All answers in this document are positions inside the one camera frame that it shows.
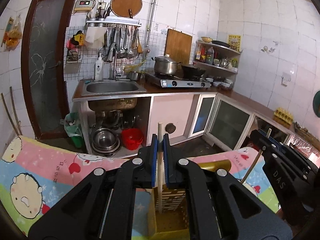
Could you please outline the kitchen counter cabinets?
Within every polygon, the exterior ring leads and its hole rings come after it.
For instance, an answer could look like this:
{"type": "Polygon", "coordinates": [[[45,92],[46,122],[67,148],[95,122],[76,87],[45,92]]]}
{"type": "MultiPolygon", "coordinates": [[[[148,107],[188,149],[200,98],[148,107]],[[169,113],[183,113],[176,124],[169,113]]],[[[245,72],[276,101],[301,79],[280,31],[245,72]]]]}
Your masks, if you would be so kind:
{"type": "MultiPolygon", "coordinates": [[[[79,81],[72,96],[79,112],[82,133],[88,153],[93,153],[91,129],[101,126],[108,112],[89,109],[88,101],[81,97],[85,84],[79,81]]],[[[319,151],[299,137],[292,128],[274,118],[273,111],[233,91],[211,88],[161,88],[145,81],[136,82],[146,93],[137,95],[134,126],[143,133],[142,145],[151,144],[158,123],[168,133],[170,143],[177,145],[196,137],[207,144],[216,145],[222,152],[243,148],[251,141],[255,129],[271,132],[271,137],[296,149],[319,164],[319,151]]]]}

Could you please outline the orange plastic bag on wall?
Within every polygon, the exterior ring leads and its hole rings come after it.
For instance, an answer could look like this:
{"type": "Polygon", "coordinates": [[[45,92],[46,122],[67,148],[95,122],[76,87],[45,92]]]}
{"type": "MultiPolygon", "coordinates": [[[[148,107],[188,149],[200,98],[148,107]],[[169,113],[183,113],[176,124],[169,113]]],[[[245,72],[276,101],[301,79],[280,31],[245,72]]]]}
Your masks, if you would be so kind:
{"type": "Polygon", "coordinates": [[[21,15],[15,19],[9,18],[6,29],[4,31],[1,47],[5,51],[15,50],[22,39],[21,15]]]}

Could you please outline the wooden chopstick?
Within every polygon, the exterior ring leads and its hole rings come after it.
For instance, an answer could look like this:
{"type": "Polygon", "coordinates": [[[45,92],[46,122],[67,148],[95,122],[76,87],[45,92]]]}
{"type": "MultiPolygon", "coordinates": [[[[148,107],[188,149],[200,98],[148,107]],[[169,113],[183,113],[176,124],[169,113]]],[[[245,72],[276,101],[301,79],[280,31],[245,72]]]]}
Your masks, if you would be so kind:
{"type": "Polygon", "coordinates": [[[158,212],[162,213],[162,192],[163,192],[163,123],[158,123],[158,152],[157,152],[157,165],[158,165],[158,212]]]}

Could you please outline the corner shelf with bottles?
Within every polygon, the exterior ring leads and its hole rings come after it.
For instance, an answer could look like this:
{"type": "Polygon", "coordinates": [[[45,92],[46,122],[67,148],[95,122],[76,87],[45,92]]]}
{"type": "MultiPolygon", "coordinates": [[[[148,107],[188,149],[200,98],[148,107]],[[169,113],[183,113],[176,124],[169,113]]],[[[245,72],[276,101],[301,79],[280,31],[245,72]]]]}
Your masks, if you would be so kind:
{"type": "Polygon", "coordinates": [[[204,69],[204,77],[211,77],[214,85],[232,89],[239,71],[240,57],[241,52],[225,42],[199,39],[195,43],[193,65],[204,69]]]}

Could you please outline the wooden sticks against wall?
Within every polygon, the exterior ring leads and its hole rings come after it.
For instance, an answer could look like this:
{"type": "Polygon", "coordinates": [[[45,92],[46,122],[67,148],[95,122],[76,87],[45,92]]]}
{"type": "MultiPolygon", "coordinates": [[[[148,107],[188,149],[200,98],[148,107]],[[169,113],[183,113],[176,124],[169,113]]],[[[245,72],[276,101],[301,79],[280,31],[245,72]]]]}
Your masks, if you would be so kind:
{"type": "Polygon", "coordinates": [[[7,118],[12,126],[12,129],[14,130],[15,134],[17,136],[23,135],[21,126],[20,126],[20,121],[17,115],[16,107],[15,107],[15,102],[14,102],[14,95],[13,95],[13,89],[12,87],[9,88],[9,94],[10,94],[10,102],[11,102],[11,108],[9,108],[5,96],[3,93],[1,93],[1,100],[3,103],[4,110],[6,112],[7,118]]]}

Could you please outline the water heater control box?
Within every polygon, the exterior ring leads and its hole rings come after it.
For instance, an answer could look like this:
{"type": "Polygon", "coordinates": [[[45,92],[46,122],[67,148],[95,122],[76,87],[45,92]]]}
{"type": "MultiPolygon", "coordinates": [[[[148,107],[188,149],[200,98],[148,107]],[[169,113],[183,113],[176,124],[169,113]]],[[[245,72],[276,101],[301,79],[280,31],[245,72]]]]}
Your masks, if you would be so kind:
{"type": "Polygon", "coordinates": [[[93,0],[77,0],[74,6],[74,13],[89,12],[94,8],[93,0]]]}

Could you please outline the rectangular wooden cutting board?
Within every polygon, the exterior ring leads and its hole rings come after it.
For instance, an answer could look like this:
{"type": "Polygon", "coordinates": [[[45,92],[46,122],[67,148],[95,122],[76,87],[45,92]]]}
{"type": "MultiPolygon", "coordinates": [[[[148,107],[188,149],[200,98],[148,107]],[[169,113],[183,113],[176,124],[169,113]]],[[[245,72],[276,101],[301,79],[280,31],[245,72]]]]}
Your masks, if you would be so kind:
{"type": "Polygon", "coordinates": [[[193,37],[181,31],[168,29],[164,54],[182,64],[189,64],[193,37]]]}

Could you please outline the dark brown glass door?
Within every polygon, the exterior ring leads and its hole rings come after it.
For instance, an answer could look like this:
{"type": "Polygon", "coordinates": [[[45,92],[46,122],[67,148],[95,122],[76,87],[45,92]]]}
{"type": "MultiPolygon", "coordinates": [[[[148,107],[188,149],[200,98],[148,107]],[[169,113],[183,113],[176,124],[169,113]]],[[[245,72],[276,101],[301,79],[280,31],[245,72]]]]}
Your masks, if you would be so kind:
{"type": "Polygon", "coordinates": [[[66,28],[75,0],[32,0],[21,48],[24,101],[36,139],[67,136],[69,113],[63,62],[66,28]]]}

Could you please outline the wall utensil rack shelf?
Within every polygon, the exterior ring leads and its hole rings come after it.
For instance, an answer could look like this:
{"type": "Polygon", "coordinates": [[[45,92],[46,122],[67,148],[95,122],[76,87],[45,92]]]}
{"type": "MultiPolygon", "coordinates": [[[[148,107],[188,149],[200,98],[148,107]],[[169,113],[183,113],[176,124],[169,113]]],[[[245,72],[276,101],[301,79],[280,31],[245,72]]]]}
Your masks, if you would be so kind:
{"type": "Polygon", "coordinates": [[[130,25],[135,27],[142,26],[138,19],[118,16],[107,16],[106,18],[88,18],[86,20],[86,24],[88,27],[107,27],[108,24],[130,25]]]}

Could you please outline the thin bamboo chopstick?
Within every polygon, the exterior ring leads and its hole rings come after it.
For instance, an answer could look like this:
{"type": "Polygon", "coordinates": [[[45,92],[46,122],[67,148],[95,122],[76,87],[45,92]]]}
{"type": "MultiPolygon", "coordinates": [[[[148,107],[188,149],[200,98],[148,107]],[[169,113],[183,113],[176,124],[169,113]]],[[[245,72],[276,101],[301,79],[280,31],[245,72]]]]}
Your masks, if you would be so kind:
{"type": "Polygon", "coordinates": [[[253,168],[255,167],[255,165],[257,164],[259,158],[261,157],[263,151],[266,150],[266,146],[263,146],[259,152],[257,153],[255,159],[253,160],[253,163],[250,165],[249,169],[247,170],[246,174],[244,175],[244,177],[242,178],[242,180],[240,180],[240,183],[243,184],[246,179],[248,178],[248,176],[250,175],[250,173],[252,172],[253,168]]]}

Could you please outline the red plastic basin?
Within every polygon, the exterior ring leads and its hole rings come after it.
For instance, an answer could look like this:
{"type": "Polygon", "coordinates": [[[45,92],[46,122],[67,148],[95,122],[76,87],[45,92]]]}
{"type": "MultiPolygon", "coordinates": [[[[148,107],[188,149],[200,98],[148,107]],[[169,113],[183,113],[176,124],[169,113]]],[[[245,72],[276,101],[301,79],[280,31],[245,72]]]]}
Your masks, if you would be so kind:
{"type": "Polygon", "coordinates": [[[143,133],[138,128],[128,128],[121,132],[122,143],[128,150],[136,150],[143,142],[143,133]]]}

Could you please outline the colourful cartoon quilt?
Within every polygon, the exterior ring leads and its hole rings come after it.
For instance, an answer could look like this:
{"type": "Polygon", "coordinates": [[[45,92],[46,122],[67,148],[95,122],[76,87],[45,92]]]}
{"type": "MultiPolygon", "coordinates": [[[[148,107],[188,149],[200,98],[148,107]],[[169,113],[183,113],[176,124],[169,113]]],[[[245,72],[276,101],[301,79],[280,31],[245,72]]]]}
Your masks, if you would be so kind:
{"type": "MultiPolygon", "coordinates": [[[[229,172],[242,180],[257,151],[244,147],[235,151],[206,155],[197,150],[191,160],[210,169],[215,162],[229,161],[229,172]]],[[[123,164],[120,158],[74,153],[49,146],[28,137],[16,137],[1,157],[1,202],[23,234],[48,212],[64,195],[96,168],[114,170],[123,164]]],[[[259,158],[244,182],[245,187],[272,211],[279,203],[259,158]]],[[[133,239],[149,239],[148,211],[152,190],[138,189],[133,215],[133,239]]]]}

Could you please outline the green round wall board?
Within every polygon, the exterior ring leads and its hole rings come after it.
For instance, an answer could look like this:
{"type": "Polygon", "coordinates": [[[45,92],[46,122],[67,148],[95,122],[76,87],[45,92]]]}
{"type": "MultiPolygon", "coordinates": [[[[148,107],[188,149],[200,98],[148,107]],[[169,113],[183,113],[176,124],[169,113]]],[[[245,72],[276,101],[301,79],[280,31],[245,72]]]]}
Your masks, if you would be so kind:
{"type": "Polygon", "coordinates": [[[312,109],[314,114],[319,118],[320,117],[320,91],[317,91],[313,97],[312,109]]]}

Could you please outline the stainless steel sink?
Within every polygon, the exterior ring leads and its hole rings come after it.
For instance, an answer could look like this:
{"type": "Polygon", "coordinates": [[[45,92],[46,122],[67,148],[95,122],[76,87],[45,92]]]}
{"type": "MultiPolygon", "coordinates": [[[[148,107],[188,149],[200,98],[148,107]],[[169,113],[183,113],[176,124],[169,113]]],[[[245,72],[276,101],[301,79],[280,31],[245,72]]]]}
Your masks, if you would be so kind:
{"type": "Polygon", "coordinates": [[[81,97],[92,111],[108,112],[135,108],[137,95],[144,93],[146,89],[136,81],[93,81],[84,85],[81,97]]]}

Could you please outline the green trash bin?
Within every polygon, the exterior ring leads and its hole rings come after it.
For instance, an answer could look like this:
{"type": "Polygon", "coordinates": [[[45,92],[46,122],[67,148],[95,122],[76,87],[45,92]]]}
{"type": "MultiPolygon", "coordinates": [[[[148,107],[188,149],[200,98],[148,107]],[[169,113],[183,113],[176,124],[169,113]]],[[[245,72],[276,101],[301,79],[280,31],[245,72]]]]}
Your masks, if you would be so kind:
{"type": "Polygon", "coordinates": [[[69,113],[65,116],[63,126],[67,135],[71,138],[76,148],[84,147],[84,138],[78,112],[69,113]]]}

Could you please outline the stacked steel bowls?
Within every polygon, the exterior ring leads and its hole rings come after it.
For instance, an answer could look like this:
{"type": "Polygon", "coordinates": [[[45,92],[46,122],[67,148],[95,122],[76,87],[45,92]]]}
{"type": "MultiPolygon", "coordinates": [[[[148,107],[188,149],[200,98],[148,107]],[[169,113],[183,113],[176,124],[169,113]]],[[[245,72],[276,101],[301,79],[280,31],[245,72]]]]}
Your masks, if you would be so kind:
{"type": "Polygon", "coordinates": [[[92,131],[91,146],[97,153],[113,155],[120,148],[120,139],[112,130],[101,127],[92,131]]]}

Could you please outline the round wooden cutting board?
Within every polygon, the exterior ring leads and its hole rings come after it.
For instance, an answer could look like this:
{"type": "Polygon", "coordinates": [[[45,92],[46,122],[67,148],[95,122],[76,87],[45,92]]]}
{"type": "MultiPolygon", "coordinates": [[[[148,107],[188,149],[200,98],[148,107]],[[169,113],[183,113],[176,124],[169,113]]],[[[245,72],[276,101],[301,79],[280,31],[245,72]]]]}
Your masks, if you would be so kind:
{"type": "Polygon", "coordinates": [[[111,0],[112,12],[118,17],[133,18],[142,9],[142,0],[111,0]]]}

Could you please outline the yellow perforated utensil holder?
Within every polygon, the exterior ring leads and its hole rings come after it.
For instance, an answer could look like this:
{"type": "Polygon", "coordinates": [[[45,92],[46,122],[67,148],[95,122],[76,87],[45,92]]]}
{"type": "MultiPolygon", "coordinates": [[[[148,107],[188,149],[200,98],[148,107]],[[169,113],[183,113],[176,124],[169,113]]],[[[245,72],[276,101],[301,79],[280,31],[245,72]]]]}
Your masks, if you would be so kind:
{"type": "Polygon", "coordinates": [[[149,239],[189,239],[189,216],[186,183],[179,181],[178,188],[168,187],[163,173],[162,213],[158,212],[158,165],[156,187],[151,192],[148,211],[149,239]]]}

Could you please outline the white hanging towel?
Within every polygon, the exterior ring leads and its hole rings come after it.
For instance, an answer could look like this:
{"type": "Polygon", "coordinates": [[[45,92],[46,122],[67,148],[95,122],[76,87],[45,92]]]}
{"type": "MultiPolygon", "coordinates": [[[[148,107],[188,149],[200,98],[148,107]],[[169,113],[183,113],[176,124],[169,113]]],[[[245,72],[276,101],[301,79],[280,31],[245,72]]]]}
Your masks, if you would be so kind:
{"type": "Polygon", "coordinates": [[[104,45],[106,27],[88,27],[84,44],[88,49],[100,49],[104,45]]]}

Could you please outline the white soap bottle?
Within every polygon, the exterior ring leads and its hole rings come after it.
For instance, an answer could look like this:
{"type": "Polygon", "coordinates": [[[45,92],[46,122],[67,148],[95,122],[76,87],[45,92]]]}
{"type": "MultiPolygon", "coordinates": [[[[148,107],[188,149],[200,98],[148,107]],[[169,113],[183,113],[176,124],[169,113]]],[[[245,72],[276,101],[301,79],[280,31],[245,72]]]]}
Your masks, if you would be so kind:
{"type": "Polygon", "coordinates": [[[95,69],[94,69],[94,79],[95,80],[102,80],[103,79],[103,58],[99,53],[98,59],[95,62],[95,69]]]}

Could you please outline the gas stove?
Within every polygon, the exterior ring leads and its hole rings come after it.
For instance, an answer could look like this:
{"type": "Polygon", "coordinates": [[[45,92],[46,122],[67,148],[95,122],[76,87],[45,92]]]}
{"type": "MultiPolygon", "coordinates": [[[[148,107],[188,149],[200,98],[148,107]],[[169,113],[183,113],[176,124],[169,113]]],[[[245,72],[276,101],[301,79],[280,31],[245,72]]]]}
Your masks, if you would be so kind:
{"type": "Polygon", "coordinates": [[[148,83],[161,88],[210,88],[211,83],[202,80],[182,79],[180,77],[164,74],[145,74],[148,83]]]}

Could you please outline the yellow egg tray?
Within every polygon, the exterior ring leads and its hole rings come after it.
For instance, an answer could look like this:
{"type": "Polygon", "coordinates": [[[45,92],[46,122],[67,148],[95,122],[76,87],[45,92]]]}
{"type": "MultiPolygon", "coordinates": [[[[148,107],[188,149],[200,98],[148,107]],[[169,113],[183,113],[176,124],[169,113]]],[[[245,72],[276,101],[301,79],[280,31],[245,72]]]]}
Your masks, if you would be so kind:
{"type": "Polygon", "coordinates": [[[273,115],[288,125],[291,125],[294,121],[293,115],[281,107],[276,108],[273,115]]]}

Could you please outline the stainless steel pot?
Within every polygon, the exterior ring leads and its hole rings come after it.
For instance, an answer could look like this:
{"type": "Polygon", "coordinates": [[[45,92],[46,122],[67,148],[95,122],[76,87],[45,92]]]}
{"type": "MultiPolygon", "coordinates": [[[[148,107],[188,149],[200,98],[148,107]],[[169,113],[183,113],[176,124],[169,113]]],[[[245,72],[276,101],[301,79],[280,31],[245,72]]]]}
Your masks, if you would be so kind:
{"type": "Polygon", "coordinates": [[[169,54],[152,57],[151,59],[154,61],[153,69],[158,74],[175,75],[178,67],[181,65],[180,62],[176,62],[171,59],[169,54]]]}

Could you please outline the black wok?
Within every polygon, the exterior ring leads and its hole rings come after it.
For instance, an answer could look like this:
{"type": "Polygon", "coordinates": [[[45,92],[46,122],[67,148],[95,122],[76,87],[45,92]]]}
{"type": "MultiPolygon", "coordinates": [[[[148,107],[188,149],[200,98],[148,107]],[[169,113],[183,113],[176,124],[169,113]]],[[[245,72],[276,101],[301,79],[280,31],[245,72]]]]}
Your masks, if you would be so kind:
{"type": "Polygon", "coordinates": [[[199,80],[204,73],[204,69],[197,68],[194,65],[181,65],[183,71],[183,78],[187,80],[199,80]]]}

